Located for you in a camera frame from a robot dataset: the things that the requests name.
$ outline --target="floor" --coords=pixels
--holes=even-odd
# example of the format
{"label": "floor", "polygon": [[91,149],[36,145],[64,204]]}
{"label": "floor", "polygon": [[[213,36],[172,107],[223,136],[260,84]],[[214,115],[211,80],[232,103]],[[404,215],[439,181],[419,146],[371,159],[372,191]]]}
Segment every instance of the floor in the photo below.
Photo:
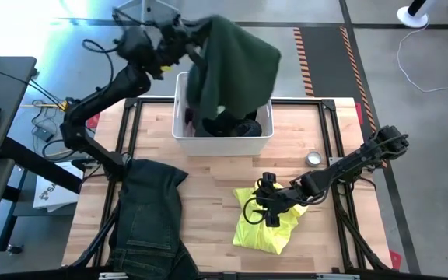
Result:
{"label": "floor", "polygon": [[[123,2],[125,0],[105,0],[101,4],[93,0],[0,0],[0,55],[34,56],[40,71],[37,81],[45,89],[61,98],[83,98],[96,86],[105,84],[109,66],[103,55],[82,49],[81,41],[89,38],[109,47],[121,32],[115,26],[90,25],[92,21],[88,20],[71,24],[69,20],[57,18],[109,19],[111,6]],[[173,1],[184,18],[219,13],[276,46],[282,53],[282,60],[275,96],[306,95],[293,27],[300,27],[306,49],[319,51],[322,48],[311,40],[328,40],[333,28],[351,20],[356,27],[350,39],[352,51],[374,121],[379,126],[396,125],[410,135],[408,153],[391,164],[392,172],[380,171],[374,178],[389,247],[404,257],[402,271],[448,276],[448,90],[422,93],[398,68],[399,41],[410,30],[395,25],[398,23],[395,12],[410,3],[411,0]],[[448,29],[443,29],[448,24],[447,6],[447,0],[438,1],[430,12],[430,23],[437,26],[409,37],[402,46],[402,66],[424,89],[448,86]],[[128,13],[138,17],[141,12],[139,8],[130,8]],[[326,32],[314,26],[326,28]],[[151,36],[156,35],[153,30],[149,32]],[[320,59],[323,57],[309,56],[313,51],[306,51],[307,61],[319,65],[316,70],[311,67],[315,96],[329,92],[328,86],[323,88],[327,82],[323,84],[322,78],[314,77],[322,77],[323,71],[330,72],[326,65],[334,64],[329,61],[330,45],[327,43],[326,50],[325,63]],[[115,55],[112,59],[116,71],[125,65]],[[326,64],[327,70],[321,71],[322,64]],[[186,71],[189,65],[186,59],[173,67],[166,73],[164,82],[153,83],[150,94],[172,95],[177,74]],[[340,75],[348,77],[347,72]],[[35,99],[43,97],[28,89],[23,104]],[[30,149],[33,145],[30,120],[37,113],[37,109],[22,108],[9,132],[9,136]],[[54,119],[59,123],[61,117],[58,114]],[[46,125],[53,128],[51,122]],[[38,145],[39,152],[43,143]],[[56,145],[51,152],[60,149],[62,147]],[[16,186],[21,173],[16,169],[9,184]],[[8,209],[9,204],[2,202],[0,232]],[[19,218],[11,242],[24,244],[25,251],[13,256],[0,253],[0,273],[59,267],[71,222],[71,216]]]}

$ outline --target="white stand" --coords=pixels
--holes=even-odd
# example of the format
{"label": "white stand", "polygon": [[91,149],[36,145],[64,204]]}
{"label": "white stand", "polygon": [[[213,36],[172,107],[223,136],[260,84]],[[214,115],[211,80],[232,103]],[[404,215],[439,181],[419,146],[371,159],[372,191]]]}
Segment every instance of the white stand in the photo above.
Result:
{"label": "white stand", "polygon": [[414,1],[411,3],[411,14],[409,14],[409,7],[405,6],[397,11],[397,18],[405,26],[411,28],[421,28],[429,21],[428,12],[435,5],[436,0]]}
{"label": "white stand", "polygon": [[428,15],[423,15],[421,17],[411,16],[408,13],[408,6],[402,7],[397,11],[397,18],[403,23],[405,26],[409,26],[411,28],[421,28],[426,25],[428,22]]}
{"label": "white stand", "polygon": [[160,7],[167,7],[171,10],[178,11],[180,10],[180,0],[164,0],[162,1],[156,1],[156,0],[130,0],[128,2],[125,2],[124,4],[118,6],[118,8],[121,11],[124,11],[125,9],[129,9],[135,6],[141,6],[141,21],[147,22],[147,21],[153,21],[155,20],[156,15],[159,13],[154,13],[154,10],[159,10]]}

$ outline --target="dark clothing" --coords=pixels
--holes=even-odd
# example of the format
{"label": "dark clothing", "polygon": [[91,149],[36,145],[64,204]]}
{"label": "dark clothing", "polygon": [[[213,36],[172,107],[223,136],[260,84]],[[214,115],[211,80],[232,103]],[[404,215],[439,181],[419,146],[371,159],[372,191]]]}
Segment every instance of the dark clothing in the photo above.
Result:
{"label": "dark clothing", "polygon": [[247,114],[244,119],[236,119],[227,110],[220,113],[215,120],[203,119],[196,128],[195,137],[258,137],[262,127],[255,118],[257,111]]}
{"label": "dark clothing", "polygon": [[176,187],[187,173],[147,159],[132,161],[119,194],[109,264],[130,279],[195,279],[198,269],[180,240]]}
{"label": "dark clothing", "polygon": [[200,53],[207,67],[203,72],[192,66],[186,99],[197,122],[215,119],[217,106],[243,119],[271,98],[281,54],[221,16],[210,20],[210,33]]}

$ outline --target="table leg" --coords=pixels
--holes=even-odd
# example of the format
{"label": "table leg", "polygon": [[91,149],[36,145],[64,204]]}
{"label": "table leg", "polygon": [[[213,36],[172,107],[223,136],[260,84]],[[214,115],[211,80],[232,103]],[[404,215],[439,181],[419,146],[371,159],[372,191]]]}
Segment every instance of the table leg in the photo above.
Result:
{"label": "table leg", "polygon": [[6,186],[2,199],[17,202],[19,200],[20,190],[15,187]]}
{"label": "table leg", "polygon": [[9,137],[6,137],[5,141],[3,141],[0,156],[15,160],[17,165],[67,190],[73,191],[76,194],[79,192],[81,180],[78,177],[70,174],[56,164],[45,160]]}

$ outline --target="white box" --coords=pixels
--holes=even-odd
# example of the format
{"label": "white box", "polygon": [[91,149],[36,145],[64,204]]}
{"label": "white box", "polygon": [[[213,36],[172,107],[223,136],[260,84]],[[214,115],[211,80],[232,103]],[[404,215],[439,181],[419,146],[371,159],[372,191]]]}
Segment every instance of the white box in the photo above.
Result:
{"label": "white box", "polygon": [[177,76],[176,94],[172,122],[172,135],[189,156],[255,156],[261,153],[265,144],[274,134],[272,104],[257,109],[256,121],[261,124],[260,137],[192,137],[187,134],[184,123],[186,103],[187,72]]}

